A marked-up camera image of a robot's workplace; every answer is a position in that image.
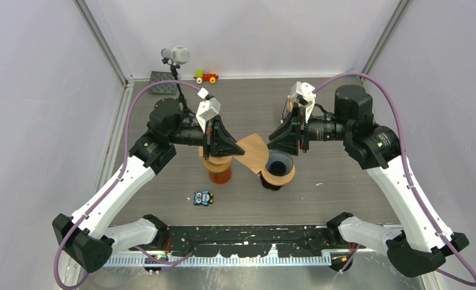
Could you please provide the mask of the wooden ring stand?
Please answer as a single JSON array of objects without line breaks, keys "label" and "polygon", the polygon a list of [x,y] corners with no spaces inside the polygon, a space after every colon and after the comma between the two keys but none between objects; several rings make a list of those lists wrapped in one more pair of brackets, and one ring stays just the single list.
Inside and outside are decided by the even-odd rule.
[{"label": "wooden ring stand", "polygon": [[295,171],[295,166],[288,166],[276,161],[269,167],[265,166],[260,172],[262,186],[267,189],[278,190],[293,180]]}]

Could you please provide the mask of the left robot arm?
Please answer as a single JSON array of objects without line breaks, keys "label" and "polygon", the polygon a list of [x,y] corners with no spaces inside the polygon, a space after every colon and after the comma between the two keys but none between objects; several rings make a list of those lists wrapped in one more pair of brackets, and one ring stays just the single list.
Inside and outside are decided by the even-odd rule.
[{"label": "left robot arm", "polygon": [[110,226],[131,197],[152,180],[176,155],[177,144],[198,146],[204,157],[243,155],[245,151],[225,129],[220,103],[206,98],[192,122],[180,102],[164,98],[149,115],[147,131],[127,151],[114,176],[72,215],[59,214],[53,228],[62,249],[86,272],[98,271],[111,255],[140,245],[162,249],[167,225],[148,214],[136,222]]}]

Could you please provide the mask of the amber glass carafe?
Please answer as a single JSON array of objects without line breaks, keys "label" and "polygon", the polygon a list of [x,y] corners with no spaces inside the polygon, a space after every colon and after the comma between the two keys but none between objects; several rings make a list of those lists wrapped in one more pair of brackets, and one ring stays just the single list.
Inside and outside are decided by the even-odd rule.
[{"label": "amber glass carafe", "polygon": [[223,172],[211,172],[209,171],[208,177],[211,182],[214,184],[225,184],[227,183],[232,177],[232,170],[227,169]]}]

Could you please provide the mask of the orange coffee filter box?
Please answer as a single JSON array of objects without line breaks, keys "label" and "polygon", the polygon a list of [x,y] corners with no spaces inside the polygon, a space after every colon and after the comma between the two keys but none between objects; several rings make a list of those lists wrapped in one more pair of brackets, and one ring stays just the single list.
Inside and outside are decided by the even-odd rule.
[{"label": "orange coffee filter box", "polygon": [[281,120],[280,123],[283,124],[284,121],[290,116],[292,112],[294,101],[291,99],[290,96],[287,96],[286,102],[283,108],[283,112],[281,113]]}]

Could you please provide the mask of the blue plastic dripper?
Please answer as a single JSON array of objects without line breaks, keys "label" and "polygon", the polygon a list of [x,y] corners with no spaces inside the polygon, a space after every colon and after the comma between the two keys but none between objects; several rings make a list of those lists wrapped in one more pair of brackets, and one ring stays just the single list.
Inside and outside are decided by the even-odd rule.
[{"label": "blue plastic dripper", "polygon": [[287,176],[294,168],[294,161],[288,153],[270,150],[265,168],[267,172],[274,176]]}]

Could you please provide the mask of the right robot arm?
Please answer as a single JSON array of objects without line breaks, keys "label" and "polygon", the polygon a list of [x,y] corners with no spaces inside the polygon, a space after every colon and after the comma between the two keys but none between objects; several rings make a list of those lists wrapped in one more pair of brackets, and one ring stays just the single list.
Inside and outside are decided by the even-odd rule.
[{"label": "right robot arm", "polygon": [[341,213],[327,223],[327,241],[335,248],[357,243],[381,254],[407,277],[441,267],[454,251],[469,244],[452,231],[423,194],[396,133],[374,121],[373,99],[359,85],[335,91],[333,112],[312,116],[314,87],[297,82],[290,91],[282,124],[269,136],[268,147],[290,155],[308,150],[311,141],[340,141],[344,150],[377,183],[401,228],[389,230]]}]

